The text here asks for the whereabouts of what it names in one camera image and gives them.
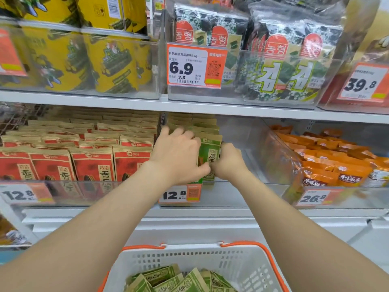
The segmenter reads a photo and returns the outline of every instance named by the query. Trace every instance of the wire rack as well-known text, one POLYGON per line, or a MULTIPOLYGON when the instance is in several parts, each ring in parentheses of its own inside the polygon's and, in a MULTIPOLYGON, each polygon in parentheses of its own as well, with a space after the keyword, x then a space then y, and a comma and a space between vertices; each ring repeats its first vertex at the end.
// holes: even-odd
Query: wire rack
POLYGON ((27 120, 44 115, 47 109, 48 106, 43 104, 0 102, 0 135, 17 130, 27 120))

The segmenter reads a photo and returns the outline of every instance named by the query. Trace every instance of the forearm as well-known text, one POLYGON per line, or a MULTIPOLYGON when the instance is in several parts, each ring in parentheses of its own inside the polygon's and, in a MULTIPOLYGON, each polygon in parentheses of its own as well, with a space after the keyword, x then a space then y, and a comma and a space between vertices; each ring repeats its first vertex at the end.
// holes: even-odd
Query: forearm
POLYGON ((150 166, 145 163, 95 205, 1 268, 4 291, 96 292, 139 221, 168 188, 150 166))
POLYGON ((378 266, 276 196, 249 171, 231 181, 241 192, 292 291, 383 291, 378 266))

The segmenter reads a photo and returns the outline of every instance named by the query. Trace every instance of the white shopping basket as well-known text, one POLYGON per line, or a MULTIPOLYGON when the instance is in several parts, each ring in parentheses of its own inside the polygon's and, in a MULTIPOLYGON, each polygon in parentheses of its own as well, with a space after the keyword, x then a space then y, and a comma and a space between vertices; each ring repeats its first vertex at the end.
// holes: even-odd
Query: white shopping basket
POLYGON ((127 276, 177 263, 221 274, 239 292, 288 292, 270 251, 258 242, 124 247, 98 292, 123 292, 127 276))

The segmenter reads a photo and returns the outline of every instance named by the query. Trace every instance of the white shelf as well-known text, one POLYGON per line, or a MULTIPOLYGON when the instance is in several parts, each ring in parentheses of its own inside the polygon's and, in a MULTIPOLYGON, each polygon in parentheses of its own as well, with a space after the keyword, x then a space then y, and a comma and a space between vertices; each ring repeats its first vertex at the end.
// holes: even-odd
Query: white shelf
POLYGON ((332 112, 324 111, 319 108, 316 108, 315 110, 303 110, 276 107, 258 107, 249 105, 183 102, 168 100, 166 95, 163 95, 159 100, 147 100, 123 97, 97 97, 91 95, 0 91, 0 101, 83 107, 128 108, 147 111, 201 112, 249 117, 273 117, 285 119, 389 124, 389 115, 384 114, 340 111, 332 112))

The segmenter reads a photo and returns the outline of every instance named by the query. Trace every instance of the qr code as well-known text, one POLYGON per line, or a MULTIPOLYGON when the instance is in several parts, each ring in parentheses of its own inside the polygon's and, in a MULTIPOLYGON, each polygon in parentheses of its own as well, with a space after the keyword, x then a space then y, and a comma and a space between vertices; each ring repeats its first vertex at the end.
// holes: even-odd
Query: qr code
POLYGON ((221 64, 215 61, 210 61, 208 65, 208 76, 218 77, 220 75, 221 64))

